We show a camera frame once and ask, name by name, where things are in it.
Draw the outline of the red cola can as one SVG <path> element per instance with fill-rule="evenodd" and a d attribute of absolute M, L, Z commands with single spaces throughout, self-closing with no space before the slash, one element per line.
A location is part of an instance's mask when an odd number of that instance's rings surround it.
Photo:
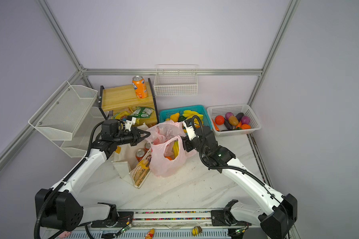
<path fill-rule="evenodd" d="M 145 154 L 146 154 L 146 151 L 144 148 L 138 149 L 135 153 L 135 157 L 136 157 L 137 161 L 140 162 L 144 158 Z"/>
<path fill-rule="evenodd" d="M 149 151 L 151 149 L 151 144 L 149 142 L 145 143 L 145 151 Z"/>

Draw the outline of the white canvas tote bag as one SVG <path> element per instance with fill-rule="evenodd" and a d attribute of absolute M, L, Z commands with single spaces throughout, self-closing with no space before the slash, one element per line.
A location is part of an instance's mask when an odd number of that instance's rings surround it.
<path fill-rule="evenodd" d="M 119 177 L 138 189 L 142 187 L 151 173 L 152 150 L 146 151 L 144 158 L 140 162 L 135 157 L 136 151 L 140 148 L 145 148 L 145 143 L 147 142 L 147 140 L 143 140 L 136 146 L 130 146 L 129 144 L 119 146 L 111 156 L 113 168 Z"/>

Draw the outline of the pink plastic grocery bag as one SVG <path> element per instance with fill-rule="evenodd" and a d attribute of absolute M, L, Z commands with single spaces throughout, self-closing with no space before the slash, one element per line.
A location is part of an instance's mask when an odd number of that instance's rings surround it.
<path fill-rule="evenodd" d="M 186 162 L 196 154 L 196 150 L 187 152 L 183 146 L 186 136 L 181 122 L 172 120 L 159 123 L 149 129 L 146 138 L 151 144 L 150 170 L 156 177 L 169 177 L 175 174 Z"/>

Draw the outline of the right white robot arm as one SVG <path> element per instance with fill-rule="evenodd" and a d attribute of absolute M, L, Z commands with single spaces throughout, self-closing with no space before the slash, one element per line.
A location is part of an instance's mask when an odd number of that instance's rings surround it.
<path fill-rule="evenodd" d="M 218 144 L 214 133 L 201 123 L 198 116 L 182 122 L 187 135 L 183 147 L 187 152 L 196 150 L 203 165 L 216 170 L 240 186 L 259 206 L 231 200 L 222 212 L 222 222 L 235 226 L 240 222 L 258 225 L 271 239 L 288 239 L 290 230 L 297 221 L 297 199 L 283 195 L 248 170 L 228 148 Z"/>

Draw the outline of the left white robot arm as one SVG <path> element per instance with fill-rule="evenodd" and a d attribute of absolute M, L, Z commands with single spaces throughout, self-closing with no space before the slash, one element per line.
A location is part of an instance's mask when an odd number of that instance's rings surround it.
<path fill-rule="evenodd" d="M 57 233 L 52 236 L 55 239 L 63 232 L 87 227 L 95 221 L 117 224 L 119 216 L 115 204 L 82 206 L 77 198 L 89 178 L 117 147 L 125 144 L 136 146 L 149 136 L 150 132 L 137 128 L 133 121 L 108 119 L 99 122 L 91 131 L 83 158 L 58 183 L 37 192 L 34 238 L 40 238 L 42 227 L 56 229 Z"/>

